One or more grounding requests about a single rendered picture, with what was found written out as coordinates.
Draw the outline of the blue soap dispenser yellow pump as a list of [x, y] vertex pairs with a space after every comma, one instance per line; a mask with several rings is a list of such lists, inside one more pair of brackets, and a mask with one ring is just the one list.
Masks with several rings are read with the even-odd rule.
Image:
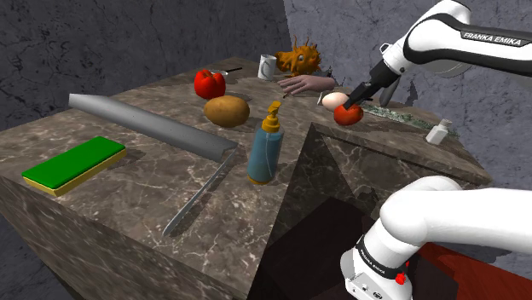
[[254, 184], [264, 185], [275, 177], [284, 137], [277, 116], [280, 106], [280, 101], [273, 101], [268, 116], [257, 124], [247, 166], [247, 177]]

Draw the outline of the pale egg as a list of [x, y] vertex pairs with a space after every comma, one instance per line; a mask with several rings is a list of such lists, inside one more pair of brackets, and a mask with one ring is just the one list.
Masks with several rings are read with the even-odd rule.
[[329, 112], [333, 112], [338, 106], [342, 106], [347, 100], [349, 100], [349, 96], [345, 93], [332, 92], [321, 98], [321, 104]]

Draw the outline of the large grey knife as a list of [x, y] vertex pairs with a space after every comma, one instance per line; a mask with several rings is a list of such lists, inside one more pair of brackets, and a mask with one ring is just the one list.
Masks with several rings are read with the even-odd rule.
[[217, 179], [238, 147], [235, 141], [105, 96], [70, 94], [68, 106], [219, 163], [215, 173], [169, 221], [162, 232], [164, 236], [171, 233], [195, 201]]

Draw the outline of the red tomato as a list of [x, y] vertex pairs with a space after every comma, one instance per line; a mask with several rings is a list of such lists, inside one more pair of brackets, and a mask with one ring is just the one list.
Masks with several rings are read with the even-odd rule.
[[348, 126], [358, 123], [363, 118], [363, 110], [358, 105], [353, 105], [349, 109], [341, 105], [334, 109], [333, 116], [337, 124]]

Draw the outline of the white mug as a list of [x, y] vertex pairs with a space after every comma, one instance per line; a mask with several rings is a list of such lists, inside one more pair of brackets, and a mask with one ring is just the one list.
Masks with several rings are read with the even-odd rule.
[[272, 81], [274, 79], [276, 62], [277, 59], [273, 55], [261, 55], [257, 77], [265, 81]]

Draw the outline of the small white bottle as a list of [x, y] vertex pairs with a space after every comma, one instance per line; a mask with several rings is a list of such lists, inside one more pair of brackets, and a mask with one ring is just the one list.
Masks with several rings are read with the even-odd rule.
[[430, 144], [439, 145], [444, 137], [448, 134], [448, 127], [452, 122], [448, 119], [442, 119], [438, 125], [435, 125], [428, 135], [425, 137], [425, 140]]

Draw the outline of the brown potato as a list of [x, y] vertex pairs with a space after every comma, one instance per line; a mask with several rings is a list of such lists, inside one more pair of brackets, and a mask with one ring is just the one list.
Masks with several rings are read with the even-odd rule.
[[204, 106], [204, 115], [213, 124], [223, 128], [233, 128], [246, 122], [250, 108], [243, 99], [224, 95], [209, 100]]

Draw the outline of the green and yellow sponge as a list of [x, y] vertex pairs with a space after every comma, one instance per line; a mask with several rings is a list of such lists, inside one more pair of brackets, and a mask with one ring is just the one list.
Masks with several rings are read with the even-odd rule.
[[59, 197], [126, 155], [124, 145], [97, 136], [21, 173], [25, 182]]

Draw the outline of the orange furry creature figure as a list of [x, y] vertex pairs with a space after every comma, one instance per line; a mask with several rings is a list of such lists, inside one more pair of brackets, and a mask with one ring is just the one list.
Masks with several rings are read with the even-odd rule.
[[275, 53], [277, 60], [276, 66], [281, 72], [289, 72], [287, 78], [293, 78], [299, 75], [311, 75], [320, 71], [321, 57], [317, 45], [309, 45], [309, 37], [304, 45], [297, 45], [298, 39], [294, 37], [292, 51], [278, 51]]

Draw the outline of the green speckled flat strip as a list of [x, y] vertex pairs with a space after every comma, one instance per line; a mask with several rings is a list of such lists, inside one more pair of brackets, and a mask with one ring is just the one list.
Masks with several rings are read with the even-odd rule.
[[387, 118], [389, 120], [397, 121], [402, 124], [408, 124], [424, 130], [431, 130], [434, 126], [439, 124], [439, 121], [435, 123], [432, 121], [427, 121], [421, 117], [414, 116], [412, 113], [397, 112], [388, 108], [369, 105], [367, 103], [363, 103], [361, 108], [365, 113], [370, 113], [381, 118]]

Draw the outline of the pink hand figure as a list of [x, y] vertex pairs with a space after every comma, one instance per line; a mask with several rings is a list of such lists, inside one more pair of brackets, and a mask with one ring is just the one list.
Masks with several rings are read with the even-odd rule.
[[305, 91], [323, 92], [334, 89], [336, 82], [333, 78], [312, 75], [299, 75], [286, 78], [278, 82], [283, 92], [288, 95], [297, 95]]

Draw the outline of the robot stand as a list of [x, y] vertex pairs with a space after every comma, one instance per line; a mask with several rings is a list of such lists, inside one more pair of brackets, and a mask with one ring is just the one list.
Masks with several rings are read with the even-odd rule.
[[[372, 225], [326, 200], [264, 252], [246, 300], [355, 300], [339, 260]], [[410, 259], [408, 277], [414, 300], [532, 300], [532, 280], [432, 243]]]

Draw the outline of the red bell pepper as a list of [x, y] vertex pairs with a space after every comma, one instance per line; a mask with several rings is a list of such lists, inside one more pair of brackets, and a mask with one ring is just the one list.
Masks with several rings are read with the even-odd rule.
[[209, 70], [202, 70], [196, 73], [194, 79], [194, 90], [197, 96], [211, 100], [225, 95], [225, 78], [219, 74], [212, 74]]

